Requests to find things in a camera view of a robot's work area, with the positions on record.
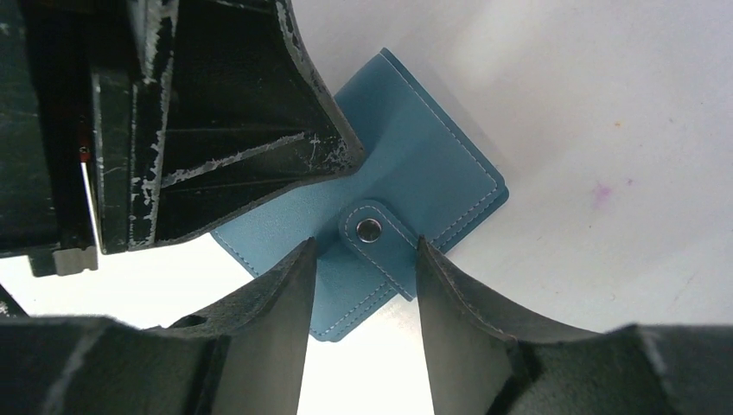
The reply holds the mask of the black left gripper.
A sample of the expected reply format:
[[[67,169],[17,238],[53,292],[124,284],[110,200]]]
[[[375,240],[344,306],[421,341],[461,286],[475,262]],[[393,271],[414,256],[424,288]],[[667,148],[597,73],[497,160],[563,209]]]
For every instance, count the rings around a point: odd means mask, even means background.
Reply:
[[[92,67],[131,60],[124,1],[1,4],[1,255],[37,277],[98,267],[84,164],[97,152]]]

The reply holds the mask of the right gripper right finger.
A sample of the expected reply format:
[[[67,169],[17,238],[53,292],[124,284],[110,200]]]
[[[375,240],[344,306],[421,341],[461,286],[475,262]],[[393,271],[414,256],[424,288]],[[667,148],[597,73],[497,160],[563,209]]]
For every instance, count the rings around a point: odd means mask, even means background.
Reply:
[[[729,326],[576,328],[490,289],[426,239],[416,283],[437,414],[732,411]]]

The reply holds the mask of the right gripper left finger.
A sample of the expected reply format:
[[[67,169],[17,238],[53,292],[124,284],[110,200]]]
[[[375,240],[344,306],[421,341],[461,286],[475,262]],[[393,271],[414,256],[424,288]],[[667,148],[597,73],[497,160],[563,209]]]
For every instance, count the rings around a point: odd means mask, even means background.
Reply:
[[[108,317],[5,317],[4,414],[294,414],[316,286],[307,239],[166,329]]]

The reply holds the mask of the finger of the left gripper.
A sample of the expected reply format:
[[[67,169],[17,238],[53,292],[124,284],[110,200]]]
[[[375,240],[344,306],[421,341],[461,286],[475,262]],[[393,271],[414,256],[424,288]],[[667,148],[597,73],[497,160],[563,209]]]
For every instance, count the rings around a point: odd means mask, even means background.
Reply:
[[[94,1],[95,213],[105,254],[180,244],[364,150],[289,1]]]

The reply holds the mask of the blue leather card holder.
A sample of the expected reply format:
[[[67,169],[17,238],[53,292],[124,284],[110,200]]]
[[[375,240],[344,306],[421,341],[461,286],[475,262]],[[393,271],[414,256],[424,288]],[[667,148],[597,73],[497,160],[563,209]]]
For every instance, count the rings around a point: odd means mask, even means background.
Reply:
[[[252,276],[317,243],[310,333],[337,342],[395,296],[416,297],[417,243],[449,251],[508,198],[487,160],[389,50],[335,96],[366,159],[350,176],[294,189],[214,229]]]

